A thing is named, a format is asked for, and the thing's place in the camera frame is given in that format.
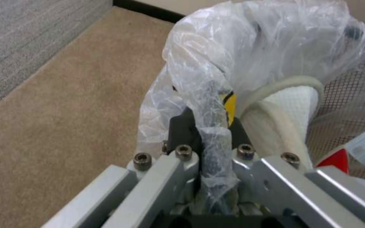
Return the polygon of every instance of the beige carpet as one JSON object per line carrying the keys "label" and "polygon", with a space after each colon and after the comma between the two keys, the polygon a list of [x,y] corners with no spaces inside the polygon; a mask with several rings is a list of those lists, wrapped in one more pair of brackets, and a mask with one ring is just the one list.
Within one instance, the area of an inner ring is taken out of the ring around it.
{"label": "beige carpet", "polygon": [[0,227],[41,226],[126,165],[171,28],[113,8],[0,102]]}

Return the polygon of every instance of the clear plastic wrap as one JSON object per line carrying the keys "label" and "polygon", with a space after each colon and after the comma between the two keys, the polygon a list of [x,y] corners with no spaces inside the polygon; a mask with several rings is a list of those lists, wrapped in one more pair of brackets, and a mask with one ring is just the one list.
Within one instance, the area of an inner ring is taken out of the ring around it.
{"label": "clear plastic wrap", "polygon": [[253,91],[269,83],[294,75],[330,82],[365,59],[365,25],[343,1],[227,2],[175,24],[163,58],[167,63],[141,105],[137,151],[160,155],[170,118],[188,106],[204,144],[208,209],[219,205],[218,212],[230,213],[220,205],[237,179],[220,95],[236,94],[237,114]]}

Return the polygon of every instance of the bolt head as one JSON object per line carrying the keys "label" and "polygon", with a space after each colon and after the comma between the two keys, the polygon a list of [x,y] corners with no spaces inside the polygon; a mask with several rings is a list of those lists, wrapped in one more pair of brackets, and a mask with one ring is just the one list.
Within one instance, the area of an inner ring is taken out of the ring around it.
{"label": "bolt head", "polygon": [[148,153],[137,153],[133,157],[133,167],[139,171],[146,171],[152,166],[152,156]]}
{"label": "bolt head", "polygon": [[182,144],[176,147],[176,156],[182,161],[188,161],[192,156],[192,148],[189,145]]}
{"label": "bolt head", "polygon": [[252,160],[254,157],[254,148],[249,144],[240,144],[237,147],[237,156],[243,160]]}
{"label": "bolt head", "polygon": [[281,158],[284,161],[286,161],[288,164],[293,166],[294,168],[298,169],[299,164],[300,164],[300,160],[299,160],[299,157],[296,154],[290,153],[290,152],[284,152],[284,153],[281,154]]}
{"label": "bolt head", "polygon": [[161,143],[161,152],[163,152],[163,154],[167,154],[167,140],[163,140]]}

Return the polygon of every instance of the black baseboard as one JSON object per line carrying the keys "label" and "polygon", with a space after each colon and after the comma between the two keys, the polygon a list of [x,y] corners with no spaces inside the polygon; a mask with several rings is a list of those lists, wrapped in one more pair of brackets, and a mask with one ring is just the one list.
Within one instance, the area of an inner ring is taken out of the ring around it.
{"label": "black baseboard", "polygon": [[181,18],[185,17],[182,14],[171,12],[156,6],[151,6],[145,3],[140,3],[133,0],[113,0],[113,5],[121,8],[129,9],[138,13],[143,13],[160,20],[176,23]]}

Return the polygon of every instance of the red object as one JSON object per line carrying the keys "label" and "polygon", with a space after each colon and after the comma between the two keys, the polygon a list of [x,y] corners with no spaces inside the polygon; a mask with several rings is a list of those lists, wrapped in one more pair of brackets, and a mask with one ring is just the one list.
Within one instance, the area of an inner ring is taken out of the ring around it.
{"label": "red object", "polygon": [[349,174],[349,158],[347,151],[343,148],[333,152],[331,155],[323,159],[316,167],[335,166],[339,170]]}

